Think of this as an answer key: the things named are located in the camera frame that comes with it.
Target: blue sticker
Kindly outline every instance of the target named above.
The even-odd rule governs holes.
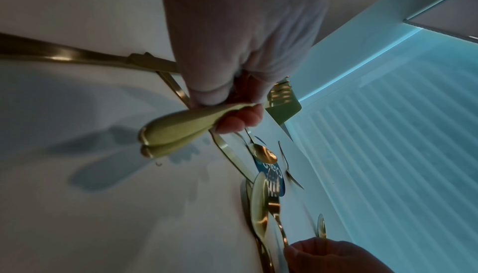
[[[261,161],[258,161],[257,159],[254,158],[255,165],[257,167],[257,170],[259,170],[259,173],[264,173],[265,176],[267,177],[267,174],[269,173],[269,169],[276,171],[277,175],[280,179],[280,192],[279,196],[284,196],[285,194],[285,181],[284,177],[282,176],[282,171],[280,171],[280,167],[278,163],[275,163],[274,165],[271,164],[266,164]]]

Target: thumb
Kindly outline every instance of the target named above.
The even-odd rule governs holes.
[[[289,270],[296,273],[315,273],[325,271],[325,261],[322,256],[313,256],[299,251],[292,246],[284,248],[284,256]]]

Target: gold fork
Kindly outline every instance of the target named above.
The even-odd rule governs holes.
[[[284,242],[284,247],[288,246],[289,243],[287,242],[287,236],[285,235],[284,228],[282,227],[282,223],[280,222],[280,201],[279,201],[279,193],[280,193],[280,178],[277,171],[269,169],[267,174],[267,182],[269,185],[269,213],[272,214],[277,225],[279,227],[280,233],[282,235],[282,240]]]

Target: hand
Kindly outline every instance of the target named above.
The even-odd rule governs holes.
[[[163,0],[179,71],[194,106],[261,103],[293,73],[317,35],[328,0]],[[229,114],[236,132],[262,120],[262,106]]]
[[[295,273],[393,273],[367,250],[349,242],[314,237],[286,247],[284,255]]]

